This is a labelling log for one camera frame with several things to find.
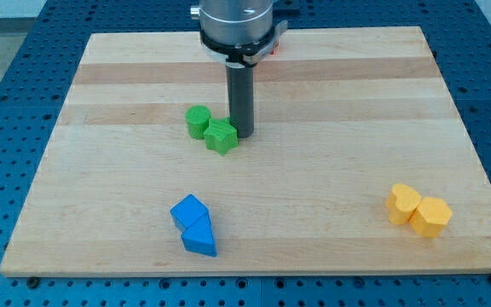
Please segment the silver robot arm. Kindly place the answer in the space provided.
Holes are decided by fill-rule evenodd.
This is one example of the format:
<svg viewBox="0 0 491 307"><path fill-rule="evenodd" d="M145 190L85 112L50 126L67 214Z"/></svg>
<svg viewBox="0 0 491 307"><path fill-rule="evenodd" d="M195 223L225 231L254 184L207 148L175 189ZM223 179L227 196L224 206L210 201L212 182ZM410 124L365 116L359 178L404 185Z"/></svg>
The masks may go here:
<svg viewBox="0 0 491 307"><path fill-rule="evenodd" d="M272 0L199 0L190 15L206 54L235 69L256 66L288 29L285 20L274 23Z"/></svg>

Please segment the red block behind arm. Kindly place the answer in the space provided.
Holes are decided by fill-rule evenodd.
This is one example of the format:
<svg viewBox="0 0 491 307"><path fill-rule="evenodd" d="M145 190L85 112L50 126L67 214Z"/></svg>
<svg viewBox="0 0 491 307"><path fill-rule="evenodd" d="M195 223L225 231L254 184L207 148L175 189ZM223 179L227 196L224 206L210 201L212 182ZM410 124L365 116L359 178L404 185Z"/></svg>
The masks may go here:
<svg viewBox="0 0 491 307"><path fill-rule="evenodd" d="M277 42L274 44L274 46L273 46L272 50L270 51L270 54L271 54L271 55L274 55L274 54L275 54L275 53L278 51L278 49L279 49L279 41L277 41Z"/></svg>

